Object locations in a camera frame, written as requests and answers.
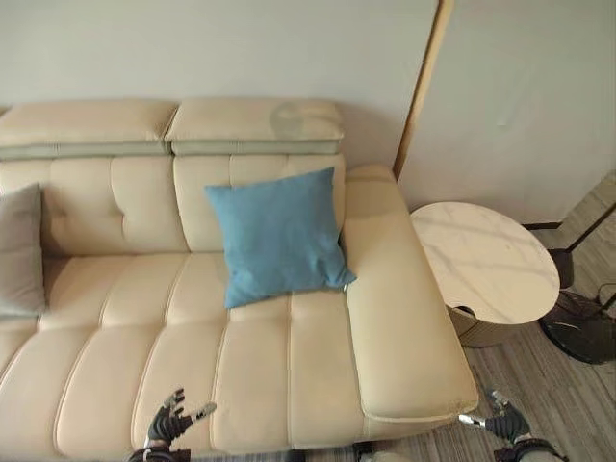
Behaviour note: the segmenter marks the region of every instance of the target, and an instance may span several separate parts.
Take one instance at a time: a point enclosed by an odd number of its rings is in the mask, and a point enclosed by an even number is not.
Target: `gray pillow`
[[[0,315],[45,309],[40,249],[40,188],[0,195]]]

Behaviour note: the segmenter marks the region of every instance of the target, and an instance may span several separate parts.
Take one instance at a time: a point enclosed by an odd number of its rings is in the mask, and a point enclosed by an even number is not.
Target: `wooden floor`
[[[616,200],[611,172],[557,230],[535,235],[547,247],[566,246]],[[595,297],[606,282],[616,282],[616,218],[606,221],[574,254],[575,292]],[[616,286],[603,287],[606,300]],[[496,388],[527,415],[535,436],[550,440],[572,462],[616,461],[616,363],[590,366],[568,357],[543,334],[526,326],[504,344],[466,348],[478,387]],[[489,414],[485,399],[478,414]],[[403,440],[382,442],[379,449],[413,462],[490,462],[498,438],[459,423]],[[229,457],[236,462],[278,462],[282,454]],[[352,462],[349,448],[311,451],[309,462]]]

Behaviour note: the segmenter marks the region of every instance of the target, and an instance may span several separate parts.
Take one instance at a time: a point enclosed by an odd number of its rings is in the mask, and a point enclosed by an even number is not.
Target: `throw pillow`
[[[40,189],[0,195],[0,315],[36,316],[45,308],[40,249]]]
[[[332,167],[249,186],[205,188],[222,228],[226,308],[355,280],[338,245],[333,174]]]

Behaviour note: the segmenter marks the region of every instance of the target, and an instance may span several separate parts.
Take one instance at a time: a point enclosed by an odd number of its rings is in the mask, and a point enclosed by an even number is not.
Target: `blue pillow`
[[[229,269],[224,306],[342,288],[355,280],[338,246],[334,168],[249,186],[207,186]]]

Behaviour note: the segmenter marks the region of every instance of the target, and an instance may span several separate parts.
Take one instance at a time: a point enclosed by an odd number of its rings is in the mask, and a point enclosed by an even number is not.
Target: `leather upholstery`
[[[144,99],[17,105],[0,118],[0,159],[166,154],[176,109]]]
[[[205,185],[240,186],[334,167],[334,211],[339,229],[345,214],[345,159],[329,155],[187,156],[174,161],[177,203],[193,252],[222,250],[222,233]]]
[[[192,98],[182,102],[166,139],[178,155],[336,154],[342,119],[328,101]]]
[[[224,310],[227,270],[203,186],[332,165],[357,281],[346,294]],[[49,309],[0,320],[0,458],[120,459],[179,386],[188,409],[218,404],[178,441],[194,455],[401,437],[475,407],[387,169],[356,169],[345,184],[340,154],[0,162],[0,190],[33,181],[45,191]]]
[[[43,247],[53,255],[186,250],[171,157],[0,163],[0,189],[39,182]]]

